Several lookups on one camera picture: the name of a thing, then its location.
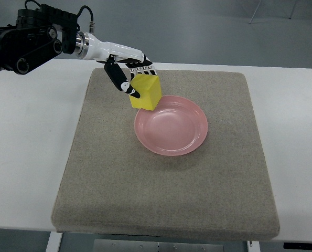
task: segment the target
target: cable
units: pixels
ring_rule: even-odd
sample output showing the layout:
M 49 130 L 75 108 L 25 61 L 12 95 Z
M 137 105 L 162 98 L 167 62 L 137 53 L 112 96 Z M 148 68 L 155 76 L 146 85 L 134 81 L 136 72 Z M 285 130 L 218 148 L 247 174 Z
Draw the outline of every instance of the cable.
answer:
M 38 4 L 35 0 L 26 0 L 25 3 L 24 3 L 26 9 L 28 8 L 28 7 L 26 6 L 26 4 L 27 4 L 28 2 L 34 2 L 35 4 L 37 4 L 37 5 L 40 7 L 40 4 Z
M 80 15 L 81 15 L 81 13 L 82 13 L 82 11 L 83 11 L 84 9 L 89 10 L 89 13 L 91 14 L 91 21 L 93 22 L 93 21 L 94 21 L 93 12 L 92 12 L 91 8 L 88 7 L 87 5 L 83 5 L 83 6 L 80 8 L 79 13 L 77 13 L 77 17 L 80 17 Z

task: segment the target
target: white robotic hand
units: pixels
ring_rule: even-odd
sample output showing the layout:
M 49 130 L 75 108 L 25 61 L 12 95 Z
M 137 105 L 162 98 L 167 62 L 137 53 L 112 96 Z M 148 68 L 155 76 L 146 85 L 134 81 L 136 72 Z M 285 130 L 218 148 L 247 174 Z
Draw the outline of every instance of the white robotic hand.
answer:
M 142 51 L 111 42 L 102 42 L 91 33 L 80 32 L 77 34 L 74 52 L 81 59 L 104 63 L 106 73 L 118 90 L 136 98 L 139 98 L 140 94 L 130 85 L 117 63 L 125 63 L 129 67 L 131 80 L 136 74 L 157 75 L 152 62 Z

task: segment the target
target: gray mat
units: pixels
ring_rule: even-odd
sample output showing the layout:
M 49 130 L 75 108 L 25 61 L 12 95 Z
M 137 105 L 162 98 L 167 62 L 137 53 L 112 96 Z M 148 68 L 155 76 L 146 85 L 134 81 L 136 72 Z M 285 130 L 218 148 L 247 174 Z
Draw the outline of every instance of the gray mat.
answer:
M 52 223 L 61 232 L 268 240 L 279 222 L 245 77 L 158 71 L 164 95 L 199 105 L 209 132 L 195 151 L 154 154 L 137 110 L 103 69 L 92 73 Z

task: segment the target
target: pink bowl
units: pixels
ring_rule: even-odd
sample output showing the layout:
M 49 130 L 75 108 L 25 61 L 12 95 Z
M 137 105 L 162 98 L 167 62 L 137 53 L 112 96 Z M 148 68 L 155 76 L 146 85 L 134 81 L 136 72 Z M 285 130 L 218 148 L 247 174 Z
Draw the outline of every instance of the pink bowl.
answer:
M 165 156 L 187 154 L 207 136 L 207 118 L 194 102 L 179 96 L 163 96 L 154 111 L 140 109 L 135 132 L 149 150 Z

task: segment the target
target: gray floor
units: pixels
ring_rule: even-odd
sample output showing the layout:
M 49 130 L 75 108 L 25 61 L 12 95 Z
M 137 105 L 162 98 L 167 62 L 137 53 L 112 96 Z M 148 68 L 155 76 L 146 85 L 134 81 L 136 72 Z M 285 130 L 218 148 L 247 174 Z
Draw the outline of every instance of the gray floor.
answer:
M 264 0 L 251 25 L 259 0 L 38 2 L 72 13 L 89 5 L 98 39 L 140 49 L 153 62 L 312 68 L 312 0 L 299 0 L 292 19 L 288 17 L 295 0 Z M 0 1 L 0 26 L 14 24 L 20 8 L 24 8 L 24 0 Z M 82 30 L 88 30 L 88 20 L 85 11 L 79 18 Z M 0 231 L 0 251 L 26 251 L 17 248 L 15 237 L 29 246 L 34 239 L 48 239 L 47 233 L 31 233 L 32 237 L 27 232 L 17 236 L 12 230 Z M 69 248 L 78 239 L 80 246 L 90 246 L 85 244 L 94 237 L 64 235 L 61 251 L 77 251 Z M 261 247 L 263 252 L 282 251 L 282 243 L 263 243 Z M 38 242 L 37 248 L 29 247 L 29 251 L 44 248 L 45 243 Z

